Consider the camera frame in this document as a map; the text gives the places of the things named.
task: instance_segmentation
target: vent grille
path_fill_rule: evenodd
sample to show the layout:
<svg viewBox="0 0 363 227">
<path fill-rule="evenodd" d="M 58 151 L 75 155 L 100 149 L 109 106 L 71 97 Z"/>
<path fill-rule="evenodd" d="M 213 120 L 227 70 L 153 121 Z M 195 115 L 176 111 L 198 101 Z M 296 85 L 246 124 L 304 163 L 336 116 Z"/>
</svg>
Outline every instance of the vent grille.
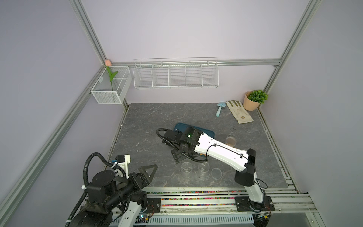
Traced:
<svg viewBox="0 0 363 227">
<path fill-rule="evenodd" d="M 157 215 L 150 218 L 147 225 L 211 225 L 211 224 L 253 224 L 252 214 L 224 215 Z M 117 226 L 117 220 L 110 226 Z"/>
</svg>

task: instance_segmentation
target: gardening glove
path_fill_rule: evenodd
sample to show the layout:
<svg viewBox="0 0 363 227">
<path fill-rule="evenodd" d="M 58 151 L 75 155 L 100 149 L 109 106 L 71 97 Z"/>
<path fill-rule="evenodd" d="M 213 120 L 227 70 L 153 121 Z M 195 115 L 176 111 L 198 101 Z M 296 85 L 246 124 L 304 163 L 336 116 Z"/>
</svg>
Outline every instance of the gardening glove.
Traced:
<svg viewBox="0 0 363 227">
<path fill-rule="evenodd" d="M 238 124 L 252 122 L 252 117 L 248 114 L 248 112 L 243 108 L 240 101 L 230 100 L 227 102 L 227 106 L 234 118 L 238 121 Z"/>
</svg>

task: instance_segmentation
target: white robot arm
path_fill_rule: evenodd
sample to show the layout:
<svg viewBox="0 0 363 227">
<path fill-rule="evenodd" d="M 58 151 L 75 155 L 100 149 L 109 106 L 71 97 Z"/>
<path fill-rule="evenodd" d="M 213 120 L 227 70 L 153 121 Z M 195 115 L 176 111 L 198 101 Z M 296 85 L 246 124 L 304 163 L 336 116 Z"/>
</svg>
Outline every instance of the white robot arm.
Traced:
<svg viewBox="0 0 363 227">
<path fill-rule="evenodd" d="M 236 149 L 234 147 L 228 146 L 222 142 L 219 142 L 205 133 L 202 133 L 199 137 L 199 145 L 194 149 L 195 152 L 209 155 L 216 158 L 231 167 L 233 167 L 237 172 L 243 172 L 247 170 L 246 166 L 249 163 L 249 154 L 245 150 Z M 260 186 L 256 183 L 257 176 L 256 172 L 253 173 L 252 186 L 247 186 L 244 183 L 245 189 L 248 192 L 249 199 L 256 203 L 262 203 L 264 199 L 263 191 Z"/>
<path fill-rule="evenodd" d="M 164 135 L 160 135 L 159 131 L 166 131 Z M 236 170 L 234 177 L 235 182 L 243 185 L 248 193 L 248 199 L 240 203 L 246 211 L 262 212 L 271 211 L 271 198 L 266 196 L 263 189 L 258 184 L 256 176 L 256 168 L 254 166 L 256 151 L 240 150 L 230 147 L 220 141 L 217 141 L 206 133 L 188 127 L 184 132 L 173 131 L 168 129 L 158 129 L 156 134 L 163 139 L 163 142 L 174 148 L 172 154 L 176 159 L 176 154 L 182 155 L 193 161 L 207 161 L 208 156 L 216 158 Z M 206 159 L 195 159 L 195 154 L 205 154 Z"/>
</svg>

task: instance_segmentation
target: plastic container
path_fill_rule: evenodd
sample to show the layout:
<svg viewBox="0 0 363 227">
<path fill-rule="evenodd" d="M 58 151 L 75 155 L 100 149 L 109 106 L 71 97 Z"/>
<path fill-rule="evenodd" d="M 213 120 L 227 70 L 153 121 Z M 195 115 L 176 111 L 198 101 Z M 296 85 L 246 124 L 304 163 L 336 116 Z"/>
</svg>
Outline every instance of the plastic container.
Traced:
<svg viewBox="0 0 363 227">
<path fill-rule="evenodd" d="M 237 140 L 234 137 L 228 136 L 226 138 L 226 143 L 225 144 L 227 144 L 228 146 L 234 147 L 236 145 L 236 143 L 237 143 Z"/>
<path fill-rule="evenodd" d="M 211 176 L 214 182 L 220 182 L 222 180 L 222 171 L 219 168 L 213 168 Z"/>
<path fill-rule="evenodd" d="M 209 172 L 208 162 L 201 162 L 198 164 L 198 177 L 206 178 Z"/>
<path fill-rule="evenodd" d="M 193 166 L 190 162 L 183 162 L 181 165 L 181 175 L 185 178 L 190 178 L 192 175 Z"/>
</svg>

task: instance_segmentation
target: glass cup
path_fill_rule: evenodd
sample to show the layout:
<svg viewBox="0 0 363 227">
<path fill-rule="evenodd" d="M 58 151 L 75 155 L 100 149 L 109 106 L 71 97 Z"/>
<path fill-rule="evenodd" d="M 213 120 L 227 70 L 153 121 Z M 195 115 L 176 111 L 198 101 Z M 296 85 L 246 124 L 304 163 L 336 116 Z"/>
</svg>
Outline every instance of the glass cup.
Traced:
<svg viewBox="0 0 363 227">
<path fill-rule="evenodd" d="M 201 162 L 198 164 L 198 177 L 206 178 L 209 172 L 208 162 Z"/>
<path fill-rule="evenodd" d="M 211 176 L 214 182 L 220 182 L 222 180 L 222 171 L 219 168 L 213 168 Z"/>
<path fill-rule="evenodd" d="M 185 178 L 190 178 L 192 175 L 193 166 L 190 162 L 183 162 L 181 165 L 181 175 Z"/>
</svg>

